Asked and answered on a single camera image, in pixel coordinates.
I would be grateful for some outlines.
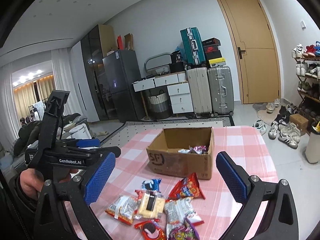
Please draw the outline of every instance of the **white drawer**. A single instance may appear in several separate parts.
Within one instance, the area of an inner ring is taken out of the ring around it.
[[[185,72],[179,73],[178,79],[179,79],[179,82],[185,82],[187,80],[186,73]]]
[[[191,94],[170,96],[171,104],[192,103]]]
[[[193,106],[192,103],[175,104],[172,105],[172,111],[174,114],[189,113],[193,112]]]
[[[155,78],[156,87],[166,86],[175,83],[179,83],[177,74]]]
[[[168,86],[169,96],[190,93],[189,83],[176,84]]]
[[[139,82],[133,84],[134,91],[136,91],[136,92],[141,91],[141,90],[154,88],[154,87],[155,87],[155,83],[153,81],[153,78],[152,79],[145,79],[145,80],[142,80],[142,81],[139,81]]]

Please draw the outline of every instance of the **ceiling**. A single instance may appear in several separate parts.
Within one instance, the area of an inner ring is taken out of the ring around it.
[[[45,61],[36,65],[32,65],[30,67],[23,68],[19,71],[16,71],[12,74],[12,85],[14,88],[19,87],[19,85],[24,83],[29,83],[31,80],[35,80],[39,76],[46,75],[48,73],[52,73],[52,61]],[[25,77],[25,82],[21,82],[20,78]]]
[[[30,55],[73,46],[95,25],[105,23],[138,1],[35,0],[0,49],[0,66],[26,56],[26,51]]]

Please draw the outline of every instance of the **checkered tablecloth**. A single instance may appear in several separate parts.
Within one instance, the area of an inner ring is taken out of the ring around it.
[[[104,210],[117,200],[119,195],[136,196],[135,189],[147,179],[162,178],[160,189],[167,196],[173,186],[181,179],[153,173],[148,167],[146,147],[161,130],[145,130],[136,134],[124,147],[121,156],[116,159],[116,167],[101,192],[97,202],[91,208],[105,230],[114,240],[143,239],[139,230],[125,225]],[[278,182],[276,169],[260,133],[253,127],[233,126],[214,128],[214,154],[226,151],[233,161],[241,165],[249,175],[258,175],[261,180]],[[206,199],[192,201],[196,212],[204,220],[204,224],[196,229],[201,240],[219,239],[241,208],[236,203],[220,176],[215,163],[211,180],[200,180],[200,187]],[[262,203],[259,212],[245,239],[254,236],[262,219],[267,203]],[[72,224],[78,237],[86,239],[69,204],[66,205]],[[160,225],[165,229],[166,215],[163,214]]]

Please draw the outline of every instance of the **open cardboard box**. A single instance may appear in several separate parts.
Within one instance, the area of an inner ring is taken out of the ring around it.
[[[178,153],[199,145],[208,146],[208,154]],[[196,172],[199,179],[211,179],[213,150],[211,127],[163,129],[147,147],[148,166],[155,173],[186,177]]]

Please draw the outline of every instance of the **silver suitcase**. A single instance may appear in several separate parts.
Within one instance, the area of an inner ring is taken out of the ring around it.
[[[235,102],[230,68],[228,66],[210,68],[208,78],[214,116],[233,115]]]
[[[187,70],[189,88],[195,114],[212,112],[210,87],[207,68],[194,68]]]

